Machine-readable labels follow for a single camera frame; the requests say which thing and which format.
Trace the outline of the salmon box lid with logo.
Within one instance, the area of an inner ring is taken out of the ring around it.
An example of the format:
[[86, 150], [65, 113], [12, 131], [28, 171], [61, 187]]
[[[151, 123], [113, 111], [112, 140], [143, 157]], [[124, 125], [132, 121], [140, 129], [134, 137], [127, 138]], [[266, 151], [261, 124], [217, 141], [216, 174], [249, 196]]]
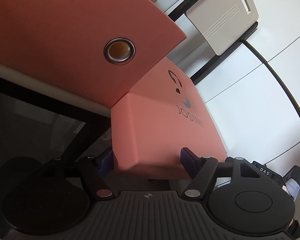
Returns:
[[191, 79], [164, 58], [111, 108], [115, 172], [144, 179], [187, 179], [182, 148], [224, 161], [217, 128]]

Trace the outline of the salmon open storage box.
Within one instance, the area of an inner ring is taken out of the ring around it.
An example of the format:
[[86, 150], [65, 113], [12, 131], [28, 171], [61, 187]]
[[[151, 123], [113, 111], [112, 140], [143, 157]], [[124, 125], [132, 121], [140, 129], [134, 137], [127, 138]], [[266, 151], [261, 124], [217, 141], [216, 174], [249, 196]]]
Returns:
[[106, 107], [185, 37], [150, 0], [0, 0], [0, 64]]

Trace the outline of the left white chair back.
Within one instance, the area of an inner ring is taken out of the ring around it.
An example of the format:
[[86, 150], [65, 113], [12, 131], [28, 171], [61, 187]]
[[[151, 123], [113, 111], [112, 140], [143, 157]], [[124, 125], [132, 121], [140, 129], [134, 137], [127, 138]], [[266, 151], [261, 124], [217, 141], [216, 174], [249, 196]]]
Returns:
[[201, 33], [214, 56], [192, 76], [197, 85], [249, 38], [258, 26], [254, 0], [184, 0], [169, 14], [185, 15]]

